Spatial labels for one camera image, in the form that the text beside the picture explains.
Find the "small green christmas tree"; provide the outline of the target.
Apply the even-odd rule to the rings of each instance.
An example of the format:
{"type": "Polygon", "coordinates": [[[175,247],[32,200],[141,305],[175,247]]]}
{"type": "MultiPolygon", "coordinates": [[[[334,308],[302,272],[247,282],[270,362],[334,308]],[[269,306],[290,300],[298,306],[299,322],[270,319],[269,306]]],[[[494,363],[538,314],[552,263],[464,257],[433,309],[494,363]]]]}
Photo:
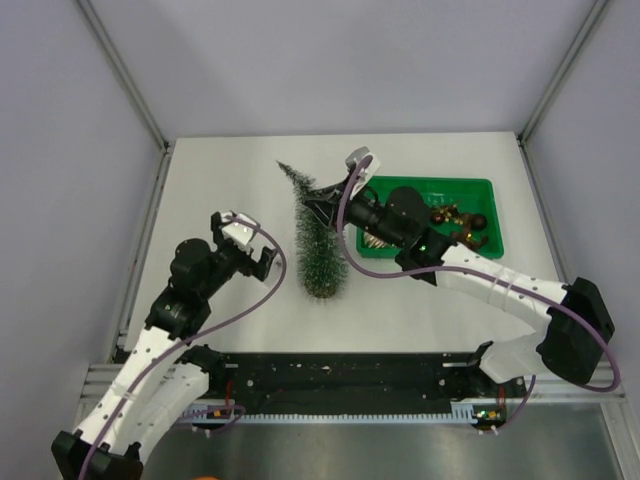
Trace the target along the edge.
{"type": "Polygon", "coordinates": [[[295,199],[297,279],[310,297],[327,300],[337,296],[348,278],[348,267],[334,231],[329,230],[303,205],[315,179],[284,162],[277,165],[291,182],[295,199]]]}

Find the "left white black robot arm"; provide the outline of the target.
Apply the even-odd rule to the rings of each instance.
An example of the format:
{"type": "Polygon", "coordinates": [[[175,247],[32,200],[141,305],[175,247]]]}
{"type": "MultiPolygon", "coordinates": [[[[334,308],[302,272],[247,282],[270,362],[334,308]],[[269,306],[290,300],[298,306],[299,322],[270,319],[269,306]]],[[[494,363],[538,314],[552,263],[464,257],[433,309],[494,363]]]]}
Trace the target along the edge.
{"type": "Polygon", "coordinates": [[[61,431],[51,445],[64,479],[138,479],[162,437],[202,395],[226,387],[222,355],[198,339],[210,299],[234,275],[265,281],[277,243],[253,259],[252,241],[263,230],[244,214],[212,215],[213,240],[181,242],[167,286],[153,302],[138,340],[115,379],[74,431],[61,431]]]}

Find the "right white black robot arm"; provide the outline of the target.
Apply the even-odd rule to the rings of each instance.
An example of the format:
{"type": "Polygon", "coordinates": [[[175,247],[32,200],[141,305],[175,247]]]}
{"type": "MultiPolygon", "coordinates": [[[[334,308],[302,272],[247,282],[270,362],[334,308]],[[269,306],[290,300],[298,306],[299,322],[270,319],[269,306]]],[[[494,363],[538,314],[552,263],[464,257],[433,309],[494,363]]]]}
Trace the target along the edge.
{"type": "Polygon", "coordinates": [[[595,284],[571,284],[517,272],[473,251],[430,224],[431,209],[411,186],[393,189],[385,201],[375,190],[344,179],[303,194],[302,204],[322,225],[342,232],[353,225],[396,246],[395,277],[410,276],[466,294],[524,322],[531,333],[488,340],[467,370],[469,388],[487,396],[520,376],[551,373],[586,390],[615,327],[595,284]]]}

